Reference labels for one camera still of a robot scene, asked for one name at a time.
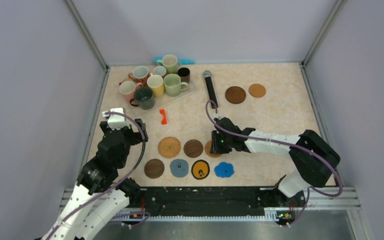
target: gray wall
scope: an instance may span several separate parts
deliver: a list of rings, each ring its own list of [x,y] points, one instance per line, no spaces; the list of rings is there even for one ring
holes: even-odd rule
[[[0,240],[56,220],[102,79],[62,0],[0,0]]]
[[[74,0],[109,65],[304,59],[336,0]]]
[[[344,180],[384,239],[384,1],[349,0],[308,71]]]

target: orange object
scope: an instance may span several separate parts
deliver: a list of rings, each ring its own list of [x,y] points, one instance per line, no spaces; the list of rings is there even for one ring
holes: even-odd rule
[[[163,116],[161,124],[166,125],[167,124],[166,111],[164,109],[160,109],[159,113]]]

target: dark brown coaster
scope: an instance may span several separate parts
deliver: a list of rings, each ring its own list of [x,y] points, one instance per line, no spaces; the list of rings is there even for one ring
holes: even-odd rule
[[[184,154],[189,158],[197,158],[203,153],[203,144],[198,140],[189,140],[183,147]]]
[[[211,157],[211,158],[219,158],[221,156],[221,154],[212,154],[210,153],[210,150],[211,150],[211,140],[207,141],[206,144],[205,144],[205,153]]]
[[[172,136],[163,138],[158,144],[158,153],[166,159],[176,157],[181,150],[182,146],[180,141]]]
[[[149,160],[145,164],[145,175],[150,179],[157,179],[164,173],[164,163],[158,159]]]
[[[226,97],[227,101],[231,104],[241,104],[245,101],[247,93],[242,87],[231,86],[226,90],[224,96]]]
[[[261,84],[255,83],[249,86],[248,92],[254,98],[262,98],[266,95],[266,88]]]

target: light green mug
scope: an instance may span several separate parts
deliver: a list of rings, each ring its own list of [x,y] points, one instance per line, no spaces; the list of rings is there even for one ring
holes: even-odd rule
[[[164,68],[167,69],[168,74],[174,74],[179,69],[178,58],[173,54],[165,55],[162,60],[156,61],[156,64],[164,66]]]
[[[170,97],[179,96],[181,92],[185,91],[189,87],[187,82],[181,81],[179,75],[173,73],[165,76],[163,82],[165,91]]]

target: dark brown cup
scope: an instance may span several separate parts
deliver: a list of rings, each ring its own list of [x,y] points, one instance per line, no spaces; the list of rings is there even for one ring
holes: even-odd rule
[[[177,70],[177,75],[179,75],[182,82],[189,83],[189,80],[191,79],[191,70],[187,67],[179,68],[179,70]]]

